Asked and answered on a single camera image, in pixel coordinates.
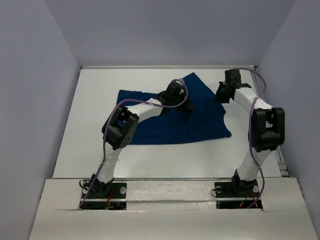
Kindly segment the blue t shirt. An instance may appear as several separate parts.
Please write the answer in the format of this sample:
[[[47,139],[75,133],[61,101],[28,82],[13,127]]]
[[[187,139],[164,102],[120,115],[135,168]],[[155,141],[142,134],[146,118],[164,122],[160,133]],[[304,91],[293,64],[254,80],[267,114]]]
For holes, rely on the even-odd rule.
[[[226,110],[212,90],[193,72],[183,78],[192,109],[166,108],[163,114],[141,121],[132,145],[174,145],[229,138]]]

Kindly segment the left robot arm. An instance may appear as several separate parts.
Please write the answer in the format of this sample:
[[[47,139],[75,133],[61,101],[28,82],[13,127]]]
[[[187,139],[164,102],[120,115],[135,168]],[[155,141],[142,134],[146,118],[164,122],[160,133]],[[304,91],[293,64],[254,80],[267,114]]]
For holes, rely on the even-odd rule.
[[[183,79],[174,79],[166,90],[147,101],[125,99],[118,103],[102,127],[103,156],[91,177],[89,194],[106,199],[111,195],[116,163],[122,149],[133,140],[139,123],[165,114],[170,109],[189,111],[193,105]]]

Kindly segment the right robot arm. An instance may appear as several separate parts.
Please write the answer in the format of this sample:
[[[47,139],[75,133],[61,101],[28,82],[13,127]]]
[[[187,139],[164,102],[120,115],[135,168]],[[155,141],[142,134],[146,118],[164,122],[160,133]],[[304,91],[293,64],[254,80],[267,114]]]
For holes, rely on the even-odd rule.
[[[285,110],[266,103],[248,83],[243,83],[240,69],[229,69],[224,74],[214,99],[221,104],[233,100],[247,111],[249,147],[231,181],[216,182],[213,192],[217,198],[245,198],[252,193],[258,199],[264,189],[257,182],[257,177],[263,175],[262,166],[285,141]]]

